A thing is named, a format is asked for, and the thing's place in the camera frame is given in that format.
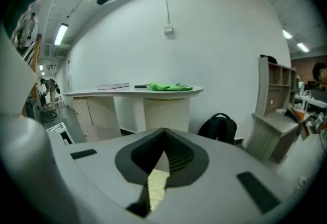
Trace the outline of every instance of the black backpack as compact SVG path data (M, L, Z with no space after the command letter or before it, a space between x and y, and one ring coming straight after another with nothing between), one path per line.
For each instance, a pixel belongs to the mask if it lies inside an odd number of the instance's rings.
M217 113L202 125L198 135L233 144L237 125L224 113Z
M56 81L53 80L53 79L50 79L50 81L53 82L53 84L55 85L57 94L60 94L60 89L59 89L59 86L58 86L58 84L56 83Z

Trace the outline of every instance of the bookshelf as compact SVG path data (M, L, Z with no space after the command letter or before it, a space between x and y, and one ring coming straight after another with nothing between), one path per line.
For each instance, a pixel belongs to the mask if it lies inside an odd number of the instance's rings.
M295 85L295 68L270 63L267 57L259 59L258 100L246 150L260 161L273 157L279 163L296 137L298 123L281 113L287 110L289 103L294 105ZM278 148L280 141L283 148Z

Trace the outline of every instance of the gray panel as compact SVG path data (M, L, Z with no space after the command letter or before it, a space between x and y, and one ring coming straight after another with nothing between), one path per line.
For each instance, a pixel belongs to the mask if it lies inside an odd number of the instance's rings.
M169 173L169 161L165 152L163 152L154 168Z
M82 171L74 162L67 148L70 150L80 151L80 149L93 147L95 143L81 143L65 145L58 137L57 133L49 132L51 145L56 163L59 167L62 179L69 188L75 201L76 210L78 211L79 221L69 223L119 223L119 224L151 224L152 222L139 218L138 216L129 213L121 206L115 203L114 198L108 198L107 194L101 192L99 187L95 186L89 180L87 173ZM107 167L96 167L98 170L107 169Z
M0 136L1 162L29 203L53 222L79 222L43 126L24 117L1 117Z
M115 165L115 156L124 146L137 141L156 130L128 135L112 140L71 144L70 153L94 149L97 154L75 160L85 176L106 196L123 208L138 201L143 186L127 182Z
M85 142L83 132L80 124L78 123L76 114L73 109L69 107L62 107L57 109L57 117L53 121L49 121L44 124L46 129L49 129L59 123L63 122L67 127L69 134L71 135L75 143Z
M261 213L236 178L245 171L254 174L280 200L291 193L277 175L245 151L195 134L174 132L203 147L209 155L209 166L194 184L166 189L165 198L149 220L171 224L253 220Z

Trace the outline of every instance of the white cabinet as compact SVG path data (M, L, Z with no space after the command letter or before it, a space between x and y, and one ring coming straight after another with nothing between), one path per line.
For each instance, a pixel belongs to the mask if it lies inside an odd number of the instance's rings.
M75 97L73 102L87 142L121 137L113 97Z
M74 109L87 142L99 141L96 127L92 121L86 98L74 99Z

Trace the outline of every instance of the wooden cabinet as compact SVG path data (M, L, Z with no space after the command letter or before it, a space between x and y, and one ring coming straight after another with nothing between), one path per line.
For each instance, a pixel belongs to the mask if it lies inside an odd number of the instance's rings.
M99 141L96 128L87 105L87 98L75 98L74 110L87 142Z
M279 163L297 137L299 124L280 112L294 104L295 74L295 68L259 59L258 101L246 150L260 161L272 158Z
M113 97L74 97L73 102L87 142L121 137Z

